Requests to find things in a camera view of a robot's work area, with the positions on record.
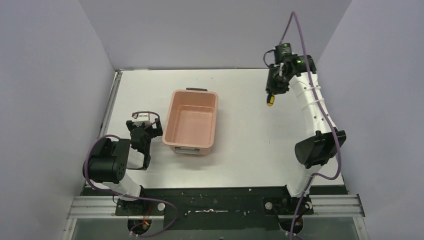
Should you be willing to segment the yellow black screwdriver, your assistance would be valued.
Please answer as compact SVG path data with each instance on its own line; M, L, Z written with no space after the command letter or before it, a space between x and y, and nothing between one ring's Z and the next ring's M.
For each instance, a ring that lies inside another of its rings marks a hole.
M266 104L268 107L272 107L275 102L275 96L273 93L269 93L266 98Z

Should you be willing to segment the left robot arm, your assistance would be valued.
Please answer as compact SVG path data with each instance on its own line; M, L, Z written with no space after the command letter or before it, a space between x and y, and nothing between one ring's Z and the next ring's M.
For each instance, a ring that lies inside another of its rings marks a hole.
M129 210L141 215L148 208L144 188L126 171L147 170L151 162L152 139L162 136L163 130L159 118L153 122L128 120L125 124L130 138L112 134L99 138L87 154L82 174L91 187L129 201Z

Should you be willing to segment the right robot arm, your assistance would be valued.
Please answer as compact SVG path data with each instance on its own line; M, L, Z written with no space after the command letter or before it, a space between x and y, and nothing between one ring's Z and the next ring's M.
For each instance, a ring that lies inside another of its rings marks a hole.
M329 116L312 57L294 54L290 43L280 43L269 52L274 54L274 63L267 66L267 105L274 104L276 95L292 91L305 120L307 137L294 147L300 170L296 179L286 185L290 196L299 198L309 189L313 174L336 159L337 147L347 136Z

